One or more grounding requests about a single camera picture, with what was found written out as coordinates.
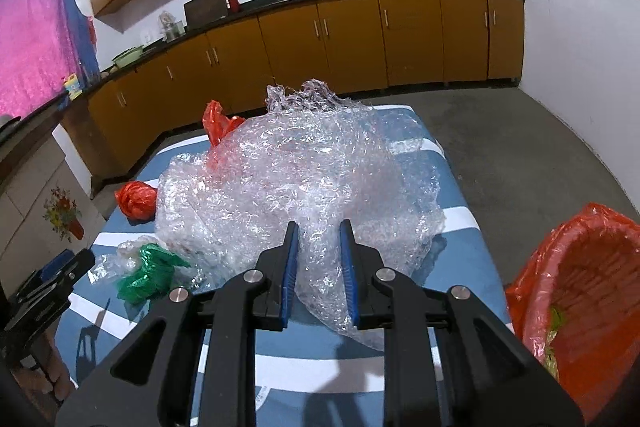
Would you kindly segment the clear bubble wrap sheet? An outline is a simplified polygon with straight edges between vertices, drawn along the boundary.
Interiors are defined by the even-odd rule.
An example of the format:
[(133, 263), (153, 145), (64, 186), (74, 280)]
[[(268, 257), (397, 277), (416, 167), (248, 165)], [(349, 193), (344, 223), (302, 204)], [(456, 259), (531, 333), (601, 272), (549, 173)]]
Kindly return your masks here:
[(214, 288), (299, 228), (295, 292), (337, 334), (374, 350), (381, 331), (349, 316), (340, 225), (389, 267), (431, 268), (445, 224), (433, 167), (410, 174), (416, 139), (402, 139), (389, 110), (340, 98), (322, 81), (267, 90), (267, 113), (247, 119), (203, 153), (171, 159), (157, 187), (155, 235), (194, 263), (196, 283)]

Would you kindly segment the red lined trash basket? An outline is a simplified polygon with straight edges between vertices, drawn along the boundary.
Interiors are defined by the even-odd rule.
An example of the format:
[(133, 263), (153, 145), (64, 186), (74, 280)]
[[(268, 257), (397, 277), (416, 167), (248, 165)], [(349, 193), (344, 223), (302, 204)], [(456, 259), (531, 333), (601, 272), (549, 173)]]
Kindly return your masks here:
[(590, 202), (553, 229), (506, 288), (516, 337), (586, 421), (639, 356), (639, 225)]

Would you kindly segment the lower wooden kitchen cabinets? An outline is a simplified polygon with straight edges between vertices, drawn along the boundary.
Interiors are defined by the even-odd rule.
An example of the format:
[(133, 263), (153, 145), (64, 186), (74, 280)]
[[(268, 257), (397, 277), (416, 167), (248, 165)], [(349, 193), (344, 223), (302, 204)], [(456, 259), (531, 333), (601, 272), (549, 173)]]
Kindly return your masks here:
[(521, 78), (524, 0), (319, 0), (168, 46), (70, 103), (62, 125), (92, 185), (125, 178), (161, 136), (263, 108), (273, 84), (338, 94)]

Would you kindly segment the dark green plastic bag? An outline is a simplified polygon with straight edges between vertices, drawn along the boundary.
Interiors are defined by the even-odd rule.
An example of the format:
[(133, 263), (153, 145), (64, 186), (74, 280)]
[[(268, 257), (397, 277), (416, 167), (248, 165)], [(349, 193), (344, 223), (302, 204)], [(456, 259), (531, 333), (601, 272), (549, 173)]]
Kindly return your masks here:
[(136, 269), (116, 284), (117, 297), (131, 306), (166, 295), (178, 268), (190, 268), (190, 263), (166, 251), (157, 243), (146, 243), (138, 249)]

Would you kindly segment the white plastic bag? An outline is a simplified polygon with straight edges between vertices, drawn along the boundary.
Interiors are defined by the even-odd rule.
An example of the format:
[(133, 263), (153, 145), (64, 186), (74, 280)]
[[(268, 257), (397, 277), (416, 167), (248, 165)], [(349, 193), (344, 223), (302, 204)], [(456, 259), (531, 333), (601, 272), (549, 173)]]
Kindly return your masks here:
[(156, 237), (141, 235), (132, 241), (120, 242), (107, 254), (96, 255), (96, 263), (88, 271), (91, 284), (115, 282), (141, 267), (141, 248), (148, 244), (163, 246)]

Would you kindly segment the white cabinet with flower picture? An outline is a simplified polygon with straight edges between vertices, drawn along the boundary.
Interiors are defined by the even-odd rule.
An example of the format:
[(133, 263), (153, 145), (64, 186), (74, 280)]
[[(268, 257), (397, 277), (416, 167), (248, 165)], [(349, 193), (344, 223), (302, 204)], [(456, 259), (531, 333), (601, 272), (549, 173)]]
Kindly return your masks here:
[(1, 190), (1, 286), (18, 286), (65, 249), (93, 243), (105, 220), (55, 139), (47, 139)]

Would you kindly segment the tall orange plastic bag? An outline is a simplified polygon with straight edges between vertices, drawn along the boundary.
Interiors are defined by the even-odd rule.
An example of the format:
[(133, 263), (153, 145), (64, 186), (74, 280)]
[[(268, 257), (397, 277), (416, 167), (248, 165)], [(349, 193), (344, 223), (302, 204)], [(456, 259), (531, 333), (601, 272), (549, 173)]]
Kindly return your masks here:
[(233, 171), (239, 167), (238, 152), (229, 145), (227, 136), (235, 132), (245, 119), (241, 116), (228, 117), (218, 101), (210, 101), (202, 117), (203, 128), (209, 139), (206, 166), (210, 171)]

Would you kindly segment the pink blue hanging cloth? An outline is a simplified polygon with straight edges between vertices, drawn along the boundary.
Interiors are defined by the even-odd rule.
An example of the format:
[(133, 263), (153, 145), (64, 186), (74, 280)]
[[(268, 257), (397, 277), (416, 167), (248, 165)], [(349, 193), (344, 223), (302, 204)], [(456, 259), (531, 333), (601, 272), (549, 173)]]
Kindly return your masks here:
[(93, 21), (76, 0), (1, 0), (1, 113), (26, 117), (100, 79)]

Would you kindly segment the green basin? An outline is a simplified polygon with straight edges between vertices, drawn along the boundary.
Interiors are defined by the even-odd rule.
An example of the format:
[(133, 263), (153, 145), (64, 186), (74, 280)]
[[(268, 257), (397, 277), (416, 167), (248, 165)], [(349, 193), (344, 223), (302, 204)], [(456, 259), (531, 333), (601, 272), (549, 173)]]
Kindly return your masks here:
[(125, 51), (117, 54), (113, 58), (112, 62), (117, 68), (122, 69), (134, 62), (137, 62), (137, 60), (140, 60), (143, 52), (144, 46), (133, 46), (132, 48), (126, 49)]

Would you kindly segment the clear jar on counter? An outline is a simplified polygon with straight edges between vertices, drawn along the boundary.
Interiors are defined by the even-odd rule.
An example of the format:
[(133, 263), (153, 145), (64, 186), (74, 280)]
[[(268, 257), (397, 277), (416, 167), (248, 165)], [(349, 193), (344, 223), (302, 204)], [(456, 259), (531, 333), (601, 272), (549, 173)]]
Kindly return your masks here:
[(177, 20), (171, 13), (163, 11), (158, 17), (160, 32), (166, 42), (171, 42), (186, 33), (183, 21)]

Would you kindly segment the dark cutting board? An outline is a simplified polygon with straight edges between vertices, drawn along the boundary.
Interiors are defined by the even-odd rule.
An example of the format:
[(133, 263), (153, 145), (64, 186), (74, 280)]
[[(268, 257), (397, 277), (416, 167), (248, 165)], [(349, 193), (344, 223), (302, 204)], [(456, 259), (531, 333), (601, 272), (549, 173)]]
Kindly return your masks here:
[(229, 14), (227, 0), (191, 0), (183, 7), (186, 14), (186, 27), (189, 30), (207, 26), (222, 20)]

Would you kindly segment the red bottle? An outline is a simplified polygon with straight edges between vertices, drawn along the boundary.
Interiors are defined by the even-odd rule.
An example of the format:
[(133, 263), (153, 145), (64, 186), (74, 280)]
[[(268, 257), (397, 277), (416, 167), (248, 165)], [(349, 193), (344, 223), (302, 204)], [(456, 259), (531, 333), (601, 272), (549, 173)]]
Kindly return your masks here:
[(233, 14), (240, 12), (240, 2), (239, 0), (228, 0), (229, 3), (229, 11)]

